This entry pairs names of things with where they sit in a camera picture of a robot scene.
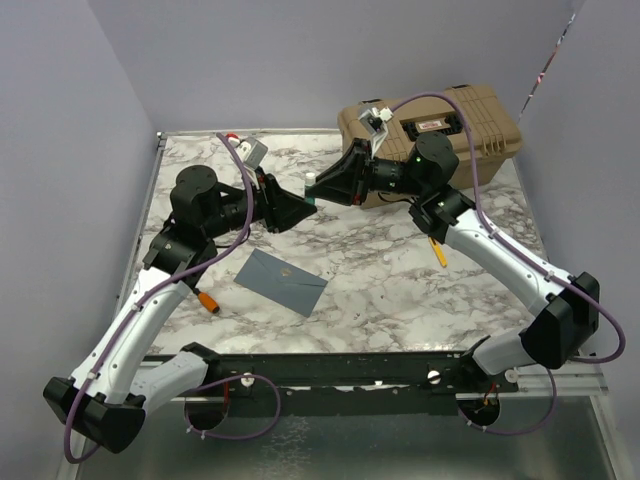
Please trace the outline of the green white glue stick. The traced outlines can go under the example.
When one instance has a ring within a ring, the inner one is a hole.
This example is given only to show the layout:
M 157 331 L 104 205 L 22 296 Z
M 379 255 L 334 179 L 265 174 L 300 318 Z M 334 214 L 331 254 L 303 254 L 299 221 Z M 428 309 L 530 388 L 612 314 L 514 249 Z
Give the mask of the green white glue stick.
M 315 204 L 315 197 L 312 195 L 312 189 L 316 184 L 316 174 L 314 172 L 307 172 L 305 174 L 304 184 L 304 198 L 305 201 L 311 205 Z

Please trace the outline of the grey blue envelope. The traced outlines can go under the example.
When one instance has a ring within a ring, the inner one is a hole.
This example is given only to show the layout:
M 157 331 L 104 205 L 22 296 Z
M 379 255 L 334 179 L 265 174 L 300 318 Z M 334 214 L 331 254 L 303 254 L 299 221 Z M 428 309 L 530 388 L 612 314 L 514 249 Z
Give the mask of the grey blue envelope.
M 254 249 L 235 282 L 304 317 L 309 317 L 327 281 L 264 251 Z

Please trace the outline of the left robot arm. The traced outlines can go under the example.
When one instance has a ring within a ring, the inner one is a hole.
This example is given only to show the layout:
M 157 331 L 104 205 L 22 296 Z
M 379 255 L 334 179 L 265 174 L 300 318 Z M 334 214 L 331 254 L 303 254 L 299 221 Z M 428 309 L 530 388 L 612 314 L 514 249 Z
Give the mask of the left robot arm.
M 201 347 L 180 352 L 148 380 L 136 373 L 169 316 L 204 272 L 242 243 L 253 223 L 282 233 L 317 211 L 271 174 L 244 173 L 242 180 L 243 188 L 231 187 L 204 165 L 177 175 L 170 216 L 152 240 L 121 310 L 87 358 L 68 377 L 53 377 L 45 386 L 43 396 L 64 426 L 69 462 L 80 461 L 71 451 L 72 433 L 119 453 L 153 407 L 190 389 L 206 395 L 220 385 L 221 371 Z

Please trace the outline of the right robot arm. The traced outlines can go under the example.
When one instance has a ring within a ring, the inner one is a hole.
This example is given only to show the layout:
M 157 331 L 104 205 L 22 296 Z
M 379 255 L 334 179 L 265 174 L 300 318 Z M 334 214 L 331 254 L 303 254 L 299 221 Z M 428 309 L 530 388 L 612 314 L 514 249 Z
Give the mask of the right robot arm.
M 600 285 L 589 273 L 573 276 L 552 266 L 496 227 L 482 224 L 475 203 L 449 181 L 459 159 L 447 136 L 418 136 L 407 161 L 376 158 L 356 139 L 343 157 L 305 189 L 307 196 L 351 206 L 369 196 L 411 197 L 409 213 L 421 232 L 466 255 L 506 286 L 533 315 L 532 323 L 490 337 L 459 367 L 461 383 L 481 391 L 507 369 L 539 364 L 558 369 L 598 328 Z

